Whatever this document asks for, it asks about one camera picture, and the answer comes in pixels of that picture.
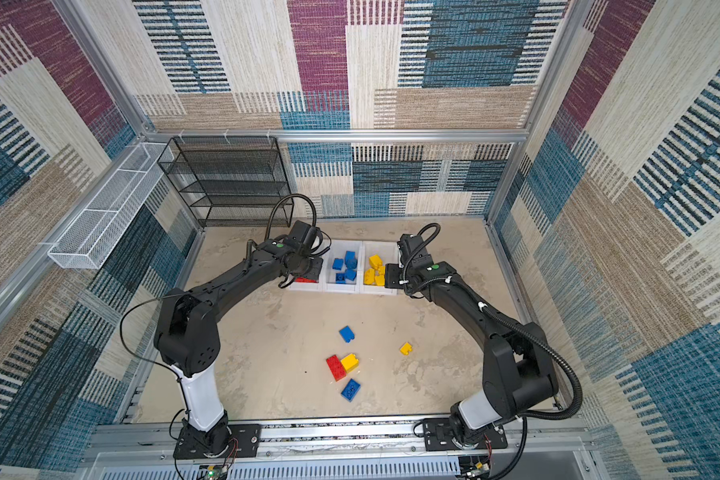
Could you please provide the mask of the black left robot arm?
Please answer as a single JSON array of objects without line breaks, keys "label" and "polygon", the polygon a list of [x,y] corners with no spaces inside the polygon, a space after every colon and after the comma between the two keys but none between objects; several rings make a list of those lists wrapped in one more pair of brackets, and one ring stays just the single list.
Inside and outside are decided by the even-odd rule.
[{"label": "black left robot arm", "polygon": [[[302,199],[311,212],[308,222],[296,220],[288,233],[271,235],[276,211],[289,200]],[[132,357],[147,359],[131,349],[124,338],[126,318],[155,301],[161,304],[153,336],[159,359],[152,363],[175,376],[185,419],[176,439],[174,457],[182,453],[204,458],[229,458],[238,446],[216,385],[215,365],[221,352],[218,322],[234,306],[265,284],[280,279],[284,289],[295,279],[322,265],[329,246],[317,226],[314,202],[300,193],[282,197],[272,208],[265,237],[250,239],[243,260],[216,278],[189,290],[174,288],[167,294],[129,308],[118,323],[121,345]]]}]

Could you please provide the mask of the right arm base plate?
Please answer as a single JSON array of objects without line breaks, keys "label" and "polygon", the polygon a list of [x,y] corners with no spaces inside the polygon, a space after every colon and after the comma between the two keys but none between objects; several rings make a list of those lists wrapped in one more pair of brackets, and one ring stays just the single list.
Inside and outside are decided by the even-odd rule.
[{"label": "right arm base plate", "polygon": [[417,422],[414,434],[424,440],[427,451],[506,449],[508,441],[502,427],[488,424],[471,429],[456,416],[429,417]]}]

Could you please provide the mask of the blue brick bottom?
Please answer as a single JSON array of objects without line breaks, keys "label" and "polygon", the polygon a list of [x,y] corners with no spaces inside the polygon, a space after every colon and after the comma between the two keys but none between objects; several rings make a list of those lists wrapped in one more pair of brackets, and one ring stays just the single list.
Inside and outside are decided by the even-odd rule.
[{"label": "blue brick bottom", "polygon": [[359,392],[361,385],[354,379],[350,379],[341,391],[341,396],[348,402],[352,402]]}]

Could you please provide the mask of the red long brick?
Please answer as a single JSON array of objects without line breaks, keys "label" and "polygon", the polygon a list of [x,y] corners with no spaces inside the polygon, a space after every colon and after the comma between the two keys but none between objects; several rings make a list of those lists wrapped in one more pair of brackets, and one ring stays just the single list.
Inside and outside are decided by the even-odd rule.
[{"label": "red long brick", "polygon": [[341,360],[336,356],[332,355],[326,359],[326,364],[331,372],[333,379],[338,382],[347,375],[347,371],[343,366]]}]

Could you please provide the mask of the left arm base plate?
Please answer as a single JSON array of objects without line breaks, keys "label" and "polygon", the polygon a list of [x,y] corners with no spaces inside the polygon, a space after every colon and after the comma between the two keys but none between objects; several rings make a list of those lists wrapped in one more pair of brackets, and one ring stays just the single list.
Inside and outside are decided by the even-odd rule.
[{"label": "left arm base plate", "polygon": [[253,458],[258,451],[261,430],[260,424],[219,424],[209,432],[203,432],[186,423],[180,431],[173,458]]}]

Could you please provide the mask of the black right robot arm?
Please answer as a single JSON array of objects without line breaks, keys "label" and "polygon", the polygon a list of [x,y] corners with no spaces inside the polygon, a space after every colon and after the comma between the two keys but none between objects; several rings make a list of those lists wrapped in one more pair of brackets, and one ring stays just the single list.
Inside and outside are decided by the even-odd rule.
[{"label": "black right robot arm", "polygon": [[429,223],[397,242],[400,259],[386,266],[385,286],[412,299],[424,299],[450,314],[482,350],[482,380],[477,393],[454,404],[449,416],[455,444],[469,448],[490,427],[516,418],[559,421],[583,405],[580,379],[547,342],[543,329],[500,312],[427,247],[441,231]]}]

